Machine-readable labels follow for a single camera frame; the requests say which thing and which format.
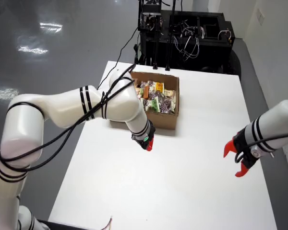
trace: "black cable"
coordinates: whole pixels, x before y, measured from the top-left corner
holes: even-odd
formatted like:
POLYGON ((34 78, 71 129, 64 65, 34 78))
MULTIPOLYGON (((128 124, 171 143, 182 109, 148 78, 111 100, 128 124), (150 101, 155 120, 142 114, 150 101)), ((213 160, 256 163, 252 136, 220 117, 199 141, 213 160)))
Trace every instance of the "black cable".
POLYGON ((138 30, 138 27, 136 27, 135 31, 133 32, 131 38, 128 40, 128 42, 124 45, 124 47, 120 50, 120 55, 119 55, 119 58, 117 59, 116 61, 116 64, 115 66, 109 71, 109 73, 107 74, 107 76, 101 81, 101 83, 99 84, 99 86, 97 87, 97 90, 100 88, 100 86, 102 85, 102 83, 105 81, 105 79, 107 79, 107 77, 109 76, 109 74, 112 72, 113 69, 115 69, 115 67, 117 66, 117 63, 119 62, 120 60, 120 56, 121 56, 121 52, 123 51, 123 49, 128 45, 128 43, 130 42, 130 40, 133 38, 135 32, 138 30))
POLYGON ((64 130, 61 134, 59 134, 56 138, 54 138, 53 140, 47 142, 46 144, 39 146, 31 151, 28 151, 27 153, 24 153, 22 155, 19 155, 17 157, 13 157, 10 159, 5 159, 0 155, 0 161, 2 162, 2 164, 4 166, 6 166, 7 168, 15 171, 15 172, 29 172, 29 171, 33 171, 36 169, 39 169, 41 167, 43 167, 44 165, 46 165, 47 163, 49 163, 51 160, 53 160, 57 154, 62 150, 62 148, 64 147, 65 143, 67 142, 68 138, 70 137, 71 133, 73 132, 73 130, 75 129, 75 127, 79 124, 81 124, 83 121, 85 121, 88 117, 90 117, 92 114, 94 114, 97 110, 99 110, 100 108, 102 108, 104 105, 106 105, 108 103, 109 100, 111 100, 113 97, 115 97, 118 93, 120 93, 121 91, 123 91, 124 89, 126 89, 127 87, 129 87, 130 85, 133 84, 134 80, 131 80, 129 83, 127 83, 125 86, 121 87, 119 90, 115 91, 111 96, 109 96, 109 94, 111 93, 111 91, 113 90, 113 88, 115 87, 115 85, 122 79, 124 79, 124 75, 131 69, 134 69, 135 64, 132 64, 131 66, 129 66, 111 85, 110 89, 107 91, 107 93, 105 94, 105 96, 101 99, 101 101, 96 104, 91 110, 89 110, 85 115, 83 115, 82 117, 80 117, 71 127, 67 128, 66 130, 64 130), (31 168, 14 168, 11 165, 9 165, 7 162, 10 161, 16 161, 19 159, 22 159, 40 149, 43 149, 43 146, 48 146, 50 144, 52 144, 53 142, 55 142, 54 140, 58 140, 58 137, 62 137, 66 132, 68 132, 67 136, 65 137, 65 139, 63 140, 62 144, 59 146, 59 148, 44 162, 40 163, 39 165, 36 165, 34 167, 31 168))
POLYGON ((248 144, 245 148, 249 148, 253 145, 257 145, 259 143, 262 143, 262 142, 266 142, 266 141, 270 141, 270 140, 276 140, 276 139, 281 139, 281 138, 288 138, 288 133, 285 133, 285 134, 280 134, 280 135, 275 135, 275 136, 272 136, 270 138, 264 138, 264 139, 261 139, 261 140, 258 140, 258 141, 254 141, 253 143, 251 144, 248 144))
POLYGON ((167 3, 165 3, 165 2, 163 2, 163 1, 161 1, 163 4, 165 4, 166 6, 169 6, 169 7, 171 7, 171 5, 169 5, 169 4, 167 4, 167 3))
MULTIPOLYGON (((247 146, 243 147, 242 149, 244 150, 244 149, 250 148, 250 147, 252 147, 254 145, 260 144, 262 142, 266 142, 266 141, 270 141, 270 140, 277 140, 277 139, 282 139, 282 138, 288 138, 288 133, 275 135, 275 136, 272 136, 270 138, 264 138, 264 139, 261 139, 261 140, 258 140, 258 141, 254 141, 254 142, 248 144, 247 146)), ((240 157, 238 157, 239 155, 240 155, 240 153, 236 153, 235 163, 239 163, 242 160, 243 156, 244 156, 244 154, 242 154, 240 157)))

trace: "gray wall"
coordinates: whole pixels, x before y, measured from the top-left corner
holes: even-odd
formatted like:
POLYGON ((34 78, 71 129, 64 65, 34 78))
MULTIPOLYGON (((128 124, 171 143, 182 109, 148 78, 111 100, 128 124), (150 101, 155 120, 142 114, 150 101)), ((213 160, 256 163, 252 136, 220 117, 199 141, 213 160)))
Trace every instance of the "gray wall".
POLYGON ((207 12, 209 0, 193 0, 192 11, 207 12))
MULTIPOLYGON (((288 0, 258 0, 245 42, 269 108, 288 99, 288 0), (257 8, 265 16, 261 26, 257 8)), ((288 160, 288 146, 284 152, 288 160)))

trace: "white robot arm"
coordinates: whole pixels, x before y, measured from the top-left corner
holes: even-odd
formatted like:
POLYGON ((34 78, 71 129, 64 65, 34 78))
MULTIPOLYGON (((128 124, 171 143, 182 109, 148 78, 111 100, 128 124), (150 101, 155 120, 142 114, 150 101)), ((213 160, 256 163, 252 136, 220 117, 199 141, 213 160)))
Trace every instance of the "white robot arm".
MULTIPOLYGON (((27 213, 23 216, 31 220, 32 214, 23 207, 18 215, 17 197, 28 172, 34 169, 31 164, 42 153, 45 120, 51 119, 57 126, 67 128, 63 132, 67 138, 76 125, 97 117, 126 122, 132 139, 143 149, 152 149, 155 128, 137 98, 128 72, 132 68, 134 65, 124 72, 116 71, 106 94, 85 86, 56 95, 23 94, 11 101, 0 146, 0 230, 16 230, 21 209, 27 213)), ((34 229, 41 227, 36 223, 34 229)))
POLYGON ((236 177, 244 176, 248 170, 262 157, 288 144, 288 100, 256 118, 224 148, 224 157, 232 151, 236 153, 235 162, 241 161, 241 171, 236 177))

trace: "gray floor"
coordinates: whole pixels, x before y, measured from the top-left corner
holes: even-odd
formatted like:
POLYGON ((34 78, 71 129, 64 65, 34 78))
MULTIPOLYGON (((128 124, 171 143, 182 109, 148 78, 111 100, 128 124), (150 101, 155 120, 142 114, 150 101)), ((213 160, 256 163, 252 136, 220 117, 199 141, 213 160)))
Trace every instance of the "gray floor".
MULTIPOLYGON (((137 7, 135 0, 0 1, 0 138, 11 94, 54 94, 87 84, 97 86, 107 61, 116 60, 136 28, 137 7)), ((135 40, 126 47, 121 61, 133 62, 135 40)), ((253 120, 267 105, 245 43, 237 39, 234 50, 241 61, 242 89, 253 120)), ((82 126, 74 131, 51 163, 28 176, 22 204, 38 218, 50 215, 81 130, 82 126)), ((60 131, 46 122, 44 141, 60 131)), ((40 160, 57 147, 45 149, 40 160)), ((278 229, 288 229, 286 158, 280 152, 274 160, 263 159, 262 166, 278 229)), ((241 211, 243 223, 247 213, 241 211)))

